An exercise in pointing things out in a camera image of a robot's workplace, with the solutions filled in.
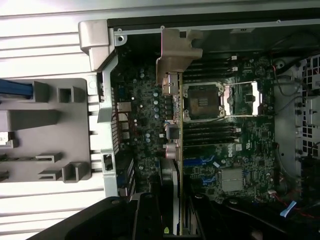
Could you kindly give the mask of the silver finned chipset heatsink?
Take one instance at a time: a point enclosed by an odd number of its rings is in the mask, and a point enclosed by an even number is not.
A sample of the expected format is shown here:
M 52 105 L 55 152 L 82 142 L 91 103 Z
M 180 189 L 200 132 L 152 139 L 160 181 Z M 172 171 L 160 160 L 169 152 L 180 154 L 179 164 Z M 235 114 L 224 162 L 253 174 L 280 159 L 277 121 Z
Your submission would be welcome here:
M 244 188 L 242 168 L 224 168 L 221 170 L 221 187 L 224 192 L 242 191 Z

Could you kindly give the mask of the installed black RAM stick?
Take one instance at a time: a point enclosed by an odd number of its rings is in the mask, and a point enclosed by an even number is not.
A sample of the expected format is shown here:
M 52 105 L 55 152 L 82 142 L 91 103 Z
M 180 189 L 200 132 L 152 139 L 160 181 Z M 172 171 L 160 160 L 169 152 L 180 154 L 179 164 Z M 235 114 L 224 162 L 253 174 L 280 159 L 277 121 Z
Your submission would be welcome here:
M 208 146 L 208 145 L 216 145 L 216 144 L 229 144 L 234 143 L 234 138 L 208 138 L 208 139 L 187 139 L 183 141 L 183 145 L 185 147 L 195 147 L 195 146 Z

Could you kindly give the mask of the green Dell motherboard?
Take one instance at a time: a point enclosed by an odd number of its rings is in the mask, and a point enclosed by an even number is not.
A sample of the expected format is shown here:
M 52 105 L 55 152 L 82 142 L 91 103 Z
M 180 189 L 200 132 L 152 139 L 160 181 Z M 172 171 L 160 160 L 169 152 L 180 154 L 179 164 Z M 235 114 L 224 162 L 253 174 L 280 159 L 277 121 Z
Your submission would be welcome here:
M 275 170 L 275 111 L 273 90 L 273 66 L 270 58 L 252 54 L 237 55 L 237 60 L 226 61 L 229 66 L 191 67 L 238 67 L 237 71 L 189 72 L 189 73 L 232 73 L 230 77 L 219 78 L 185 78 L 183 85 L 192 83 L 218 82 L 223 85 L 257 81 L 262 93 L 262 104 L 258 116 L 233 117 L 212 121 L 184 122 L 184 125 L 203 122 L 235 123 L 233 137 L 214 139 L 235 139 L 233 143 L 203 146 L 184 146 L 183 163 L 187 158 L 209 157 L 215 155 L 212 163 L 201 166 L 184 166 L 183 173 L 191 175 L 215 175 L 216 182 L 207 186 L 193 185 L 194 190 L 208 195 L 215 201 L 222 201 L 229 196 L 248 199 L 252 202 L 271 202 L 273 189 L 279 183 Z M 118 100 L 118 114 L 124 150 L 131 150 L 135 163 L 135 186 L 138 192 L 149 189 L 152 178 L 160 174 L 161 163 L 165 160 L 167 139 L 166 125 L 173 120 L 173 98 L 162 94 L 156 84 L 155 57 L 146 56 L 135 60 L 124 54 L 113 74 Z M 224 192 L 222 190 L 221 172 L 223 169 L 242 168 L 243 190 Z

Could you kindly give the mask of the black RAM slot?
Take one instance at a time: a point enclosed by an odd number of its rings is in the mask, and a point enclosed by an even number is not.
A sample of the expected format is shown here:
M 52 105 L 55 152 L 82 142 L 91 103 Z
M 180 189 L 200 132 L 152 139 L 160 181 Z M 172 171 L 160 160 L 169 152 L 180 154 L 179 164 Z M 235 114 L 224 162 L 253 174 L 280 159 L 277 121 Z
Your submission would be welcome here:
M 203 68 L 188 68 L 186 73 L 195 72 L 234 72 L 237 71 L 238 67 L 203 67 Z
M 198 123 L 188 123 L 183 126 L 184 129 L 195 129 L 195 128 L 213 128 L 213 127 L 233 127 L 236 124 L 234 122 L 198 122 Z
M 183 76 L 187 79 L 191 78 L 227 78 L 232 77 L 230 72 L 196 72 L 196 73 L 184 73 Z
M 213 128 L 191 128 L 184 129 L 184 134 L 193 134 L 193 133 L 213 133 L 213 132 L 236 132 L 236 127 L 213 127 Z
M 228 61 L 200 61 L 192 63 L 189 68 L 210 67 L 210 66 L 229 66 Z
M 201 132 L 201 133 L 193 133 L 186 134 L 183 137 L 185 139 L 213 139 L 213 138 L 230 138 L 234 137 L 235 134 L 233 132 Z
M 194 62 L 214 62 L 214 61 L 232 61 L 232 60 L 237 60 L 238 56 L 237 55 L 205 55 L 200 59 L 194 60 Z

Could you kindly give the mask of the CPU socket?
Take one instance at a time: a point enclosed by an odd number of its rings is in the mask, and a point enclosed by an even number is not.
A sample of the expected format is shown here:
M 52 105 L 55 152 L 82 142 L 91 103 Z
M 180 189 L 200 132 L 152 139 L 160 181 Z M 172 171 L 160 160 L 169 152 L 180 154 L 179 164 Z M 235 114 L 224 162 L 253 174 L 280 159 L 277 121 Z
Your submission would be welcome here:
M 184 84 L 183 121 L 207 122 L 226 117 L 224 92 L 225 86 L 220 82 Z

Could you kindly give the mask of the metal socket cover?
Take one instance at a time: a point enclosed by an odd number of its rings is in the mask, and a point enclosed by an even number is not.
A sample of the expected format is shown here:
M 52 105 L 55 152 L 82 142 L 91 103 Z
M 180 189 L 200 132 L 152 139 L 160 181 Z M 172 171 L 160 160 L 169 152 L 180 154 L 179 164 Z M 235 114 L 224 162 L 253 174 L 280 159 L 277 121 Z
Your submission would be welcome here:
M 236 82 L 224 85 L 221 103 L 227 117 L 257 117 L 263 95 L 257 81 Z

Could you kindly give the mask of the grey plastic parts rack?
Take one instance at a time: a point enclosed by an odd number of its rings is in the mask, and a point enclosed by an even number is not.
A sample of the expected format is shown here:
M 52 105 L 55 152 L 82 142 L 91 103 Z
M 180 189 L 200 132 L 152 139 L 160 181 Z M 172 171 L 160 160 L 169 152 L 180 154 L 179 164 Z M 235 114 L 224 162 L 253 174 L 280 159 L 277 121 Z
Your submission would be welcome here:
M 0 183 L 62 181 L 91 176 L 87 81 L 16 79 L 32 84 L 33 98 L 0 103 Z

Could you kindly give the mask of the metal disk bay cage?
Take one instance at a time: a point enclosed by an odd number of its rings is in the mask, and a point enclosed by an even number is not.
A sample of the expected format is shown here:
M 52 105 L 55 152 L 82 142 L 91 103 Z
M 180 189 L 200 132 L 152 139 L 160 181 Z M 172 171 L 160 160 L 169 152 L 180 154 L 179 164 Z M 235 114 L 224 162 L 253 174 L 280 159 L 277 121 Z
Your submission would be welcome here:
M 299 152 L 303 156 L 320 159 L 320 54 L 301 63 L 301 98 L 296 108 Z

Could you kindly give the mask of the blue disk caddy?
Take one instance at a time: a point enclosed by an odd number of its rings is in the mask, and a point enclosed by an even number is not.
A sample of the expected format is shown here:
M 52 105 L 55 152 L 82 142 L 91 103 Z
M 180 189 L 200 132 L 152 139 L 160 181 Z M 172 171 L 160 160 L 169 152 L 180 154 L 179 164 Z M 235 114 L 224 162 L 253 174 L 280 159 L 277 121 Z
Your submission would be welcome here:
M 30 100 L 33 98 L 33 85 L 0 78 L 0 103 L 4 101 Z

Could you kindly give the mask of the open black PC case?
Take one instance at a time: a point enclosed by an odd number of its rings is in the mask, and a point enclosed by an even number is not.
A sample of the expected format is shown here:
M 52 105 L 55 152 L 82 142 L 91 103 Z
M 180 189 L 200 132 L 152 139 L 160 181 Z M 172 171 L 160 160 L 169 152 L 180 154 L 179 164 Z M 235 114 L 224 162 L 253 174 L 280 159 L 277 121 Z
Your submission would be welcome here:
M 320 54 L 320 21 L 294 20 L 257 22 L 227 25 L 170 26 L 161 23 L 138 29 L 134 26 L 110 26 L 105 19 L 79 23 L 80 48 L 90 58 L 90 67 L 101 74 L 98 84 L 98 125 L 103 140 L 101 161 L 104 189 L 107 198 L 123 197 L 138 200 L 141 194 L 151 193 L 158 199 L 162 240 L 202 240 L 190 198 L 202 194 L 221 204 L 227 198 L 240 198 L 254 204 L 267 204 L 282 217 L 297 223 L 320 226 L 320 159 L 303 156 L 299 148 L 297 116 L 302 113 L 302 61 Z M 247 198 L 228 196 L 221 201 L 194 190 L 192 181 L 183 172 L 183 235 L 173 235 L 173 184 L 163 180 L 160 173 L 151 179 L 147 191 L 136 190 L 136 167 L 133 152 L 122 148 L 117 87 L 114 73 L 120 59 L 127 54 L 135 60 L 147 56 L 161 56 L 162 29 L 178 29 L 182 38 L 187 31 L 201 31 L 203 37 L 192 40 L 193 48 L 202 49 L 205 55 L 258 55 L 271 60 L 274 93 L 274 133 L 277 148 L 274 150 L 275 173 L 278 184 L 272 190 L 269 202 L 253 202 Z

